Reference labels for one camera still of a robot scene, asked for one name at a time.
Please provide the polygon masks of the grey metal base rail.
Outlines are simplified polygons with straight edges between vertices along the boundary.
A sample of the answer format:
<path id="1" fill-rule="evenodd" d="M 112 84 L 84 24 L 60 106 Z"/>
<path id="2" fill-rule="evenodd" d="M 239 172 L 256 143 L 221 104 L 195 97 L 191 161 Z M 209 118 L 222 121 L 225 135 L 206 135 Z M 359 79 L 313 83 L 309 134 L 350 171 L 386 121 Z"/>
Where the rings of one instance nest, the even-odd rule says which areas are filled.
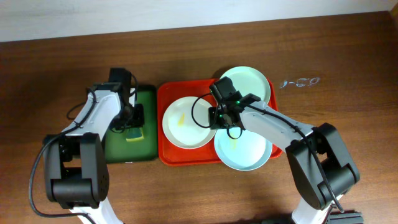
<path id="1" fill-rule="evenodd" d="M 332 213 L 328 215 L 325 224 L 364 224 L 361 212 Z"/>

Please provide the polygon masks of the light blue round plate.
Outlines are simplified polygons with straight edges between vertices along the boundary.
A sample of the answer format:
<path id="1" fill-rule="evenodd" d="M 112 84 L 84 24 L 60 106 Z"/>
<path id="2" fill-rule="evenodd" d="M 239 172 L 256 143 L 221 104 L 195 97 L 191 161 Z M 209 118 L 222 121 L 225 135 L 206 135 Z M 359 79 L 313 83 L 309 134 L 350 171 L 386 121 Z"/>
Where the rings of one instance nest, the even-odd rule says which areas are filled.
<path id="1" fill-rule="evenodd" d="M 240 171 L 263 166 L 271 157 L 272 147 L 261 135 L 240 128 L 220 129 L 214 137 L 214 148 L 222 163 Z"/>

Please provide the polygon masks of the red plastic tray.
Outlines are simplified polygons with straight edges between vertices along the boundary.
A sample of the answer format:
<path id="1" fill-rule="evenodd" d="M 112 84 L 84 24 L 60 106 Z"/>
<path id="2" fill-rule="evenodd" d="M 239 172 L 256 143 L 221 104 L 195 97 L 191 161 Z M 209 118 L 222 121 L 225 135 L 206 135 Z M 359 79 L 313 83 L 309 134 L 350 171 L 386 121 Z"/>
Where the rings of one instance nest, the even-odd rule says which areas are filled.
<path id="1" fill-rule="evenodd" d="M 177 99 L 186 96 L 201 96 L 210 91 L 209 86 L 217 79 L 185 80 L 167 82 L 157 90 L 157 136 L 158 154 L 168 166 L 188 166 L 220 163 L 215 152 L 214 141 L 197 149 L 183 149 L 173 145 L 165 136 L 162 119 L 166 109 Z"/>

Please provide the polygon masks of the mint green round plate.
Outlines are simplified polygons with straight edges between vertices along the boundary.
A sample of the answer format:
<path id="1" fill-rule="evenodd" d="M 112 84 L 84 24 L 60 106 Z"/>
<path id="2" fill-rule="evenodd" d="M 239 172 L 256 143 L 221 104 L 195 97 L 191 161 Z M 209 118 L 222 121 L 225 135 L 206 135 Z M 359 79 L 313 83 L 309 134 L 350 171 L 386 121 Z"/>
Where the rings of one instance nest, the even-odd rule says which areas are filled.
<path id="1" fill-rule="evenodd" d="M 270 101 L 270 83 L 259 70 L 247 66 L 238 66 L 224 72 L 221 78 L 224 77 L 231 79 L 234 88 L 239 91 L 242 96 L 252 93 L 266 103 Z"/>

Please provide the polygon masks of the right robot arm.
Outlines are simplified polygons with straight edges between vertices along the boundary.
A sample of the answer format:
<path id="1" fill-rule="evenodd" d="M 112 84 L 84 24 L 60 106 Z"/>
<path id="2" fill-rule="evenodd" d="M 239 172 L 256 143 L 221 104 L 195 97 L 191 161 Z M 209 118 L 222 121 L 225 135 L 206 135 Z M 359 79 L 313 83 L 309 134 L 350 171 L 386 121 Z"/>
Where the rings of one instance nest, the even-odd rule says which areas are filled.
<path id="1" fill-rule="evenodd" d="M 301 196 L 287 223 L 363 223 L 360 212 L 346 212 L 339 199 L 360 180 L 359 170 L 338 130 L 316 127 L 272 109 L 252 93 L 243 96 L 224 77 L 210 85 L 217 105 L 210 108 L 212 129 L 239 127 L 283 150 Z"/>

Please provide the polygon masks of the white round plate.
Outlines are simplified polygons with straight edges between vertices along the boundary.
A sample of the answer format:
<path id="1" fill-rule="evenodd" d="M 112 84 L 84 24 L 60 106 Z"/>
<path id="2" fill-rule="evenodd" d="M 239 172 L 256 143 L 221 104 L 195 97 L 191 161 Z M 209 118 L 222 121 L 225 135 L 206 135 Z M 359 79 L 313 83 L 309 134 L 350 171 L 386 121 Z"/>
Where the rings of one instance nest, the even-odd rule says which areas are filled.
<path id="1" fill-rule="evenodd" d="M 216 134 L 216 130 L 202 128 L 192 119 L 192 106 L 194 118 L 198 124 L 209 126 L 208 109 L 211 104 L 196 96 L 186 96 L 175 100 L 165 110 L 162 118 L 162 130 L 166 138 L 182 149 L 197 149 L 209 143 Z"/>

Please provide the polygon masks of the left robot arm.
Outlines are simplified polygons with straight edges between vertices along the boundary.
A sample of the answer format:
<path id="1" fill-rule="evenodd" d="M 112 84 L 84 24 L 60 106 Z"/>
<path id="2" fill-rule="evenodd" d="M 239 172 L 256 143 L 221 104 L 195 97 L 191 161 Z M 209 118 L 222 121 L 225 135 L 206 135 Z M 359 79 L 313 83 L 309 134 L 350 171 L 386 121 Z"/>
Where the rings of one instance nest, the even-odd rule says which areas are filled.
<path id="1" fill-rule="evenodd" d="M 120 223 L 107 198 L 109 172 L 102 140 L 107 130 L 123 133 L 144 125 L 136 104 L 138 82 L 125 68 L 88 89 L 87 101 L 61 133 L 48 135 L 41 157 L 47 198 L 83 223 Z"/>

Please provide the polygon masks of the green yellow sponge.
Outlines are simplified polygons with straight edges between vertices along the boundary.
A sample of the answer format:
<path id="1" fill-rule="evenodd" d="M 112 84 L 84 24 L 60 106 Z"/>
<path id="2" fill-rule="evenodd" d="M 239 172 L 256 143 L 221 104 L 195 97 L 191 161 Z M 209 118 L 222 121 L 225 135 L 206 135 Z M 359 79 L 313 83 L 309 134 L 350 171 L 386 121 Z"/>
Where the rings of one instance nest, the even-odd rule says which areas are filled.
<path id="1" fill-rule="evenodd" d="M 142 128 L 130 128 L 126 131 L 126 141 L 140 141 L 144 139 L 144 133 Z"/>

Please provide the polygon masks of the dark green plastic tray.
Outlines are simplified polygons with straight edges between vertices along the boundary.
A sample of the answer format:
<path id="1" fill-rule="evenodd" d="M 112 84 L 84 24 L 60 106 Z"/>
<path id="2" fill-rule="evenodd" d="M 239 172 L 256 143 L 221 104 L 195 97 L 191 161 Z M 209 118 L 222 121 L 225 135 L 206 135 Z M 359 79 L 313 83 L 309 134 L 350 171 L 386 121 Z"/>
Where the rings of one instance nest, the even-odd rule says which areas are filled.
<path id="1" fill-rule="evenodd" d="M 153 160 L 157 152 L 156 87 L 143 85 L 138 88 L 137 103 L 144 109 L 142 136 L 131 136 L 128 131 L 114 133 L 107 130 L 104 136 L 104 154 L 108 164 Z"/>

